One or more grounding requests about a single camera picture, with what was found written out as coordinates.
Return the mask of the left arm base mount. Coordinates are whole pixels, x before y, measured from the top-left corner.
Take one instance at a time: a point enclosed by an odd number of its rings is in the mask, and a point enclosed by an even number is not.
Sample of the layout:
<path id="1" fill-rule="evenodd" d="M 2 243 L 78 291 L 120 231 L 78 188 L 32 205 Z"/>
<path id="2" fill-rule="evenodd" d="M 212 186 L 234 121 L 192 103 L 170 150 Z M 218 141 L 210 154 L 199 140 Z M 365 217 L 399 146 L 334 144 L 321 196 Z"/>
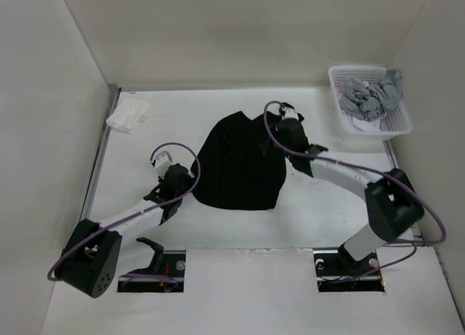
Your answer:
<path id="1" fill-rule="evenodd" d="M 146 237 L 136 239 L 118 261 L 119 293 L 182 293 L 187 252 L 166 250 Z"/>

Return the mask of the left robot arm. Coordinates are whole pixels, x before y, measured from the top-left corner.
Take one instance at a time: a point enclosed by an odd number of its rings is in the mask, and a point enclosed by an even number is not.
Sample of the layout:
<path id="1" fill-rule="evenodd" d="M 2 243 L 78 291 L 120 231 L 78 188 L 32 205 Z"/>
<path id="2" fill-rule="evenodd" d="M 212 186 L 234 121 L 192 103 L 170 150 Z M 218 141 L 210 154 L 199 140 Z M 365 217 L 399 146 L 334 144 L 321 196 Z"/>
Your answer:
<path id="1" fill-rule="evenodd" d="M 148 280 L 159 288 L 177 285 L 179 277 L 169 274 L 169 255 L 143 234 L 177 213 L 197 179 L 181 164 L 157 171 L 158 184 L 136 206 L 102 222 L 80 221 L 50 276 L 92 298 L 103 295 L 115 278 L 119 288 Z"/>

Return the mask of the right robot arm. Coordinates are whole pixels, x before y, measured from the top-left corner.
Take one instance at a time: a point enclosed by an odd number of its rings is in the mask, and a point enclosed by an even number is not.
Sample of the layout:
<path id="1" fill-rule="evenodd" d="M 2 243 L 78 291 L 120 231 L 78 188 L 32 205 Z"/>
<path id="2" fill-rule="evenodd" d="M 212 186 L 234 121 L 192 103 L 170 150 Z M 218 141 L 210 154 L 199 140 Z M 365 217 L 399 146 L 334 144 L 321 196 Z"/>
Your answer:
<path id="1" fill-rule="evenodd" d="M 295 118 L 283 118 L 271 133 L 295 170 L 337 185 L 365 202 L 368 223 L 338 247 L 336 262 L 342 272 L 355 273 L 370 254 L 396 242 L 424 216 L 404 171 L 393 168 L 377 174 L 330 161 L 328 149 L 308 143 L 302 123 Z"/>

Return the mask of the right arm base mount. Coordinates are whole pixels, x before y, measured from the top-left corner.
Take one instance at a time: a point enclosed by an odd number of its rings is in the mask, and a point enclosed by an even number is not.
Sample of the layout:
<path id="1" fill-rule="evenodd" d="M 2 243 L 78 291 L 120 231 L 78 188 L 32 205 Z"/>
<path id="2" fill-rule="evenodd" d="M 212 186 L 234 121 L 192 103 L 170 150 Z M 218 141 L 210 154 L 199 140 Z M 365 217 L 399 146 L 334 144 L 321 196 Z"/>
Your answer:
<path id="1" fill-rule="evenodd" d="M 314 249 L 313 259 L 319 292 L 384 292 L 384 281 L 377 270 L 377 248 L 360 261 L 341 247 Z"/>

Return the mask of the black tank top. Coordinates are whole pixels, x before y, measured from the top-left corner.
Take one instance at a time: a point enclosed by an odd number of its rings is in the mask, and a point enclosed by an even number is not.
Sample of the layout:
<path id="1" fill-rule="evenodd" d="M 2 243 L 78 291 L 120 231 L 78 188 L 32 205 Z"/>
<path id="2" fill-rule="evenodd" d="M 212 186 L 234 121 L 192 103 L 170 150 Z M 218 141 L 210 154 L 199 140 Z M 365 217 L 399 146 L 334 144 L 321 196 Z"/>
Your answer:
<path id="1" fill-rule="evenodd" d="M 268 144 L 264 117 L 238 111 L 212 128 L 190 170 L 197 201 L 218 209 L 274 209 L 286 180 L 283 153 Z"/>

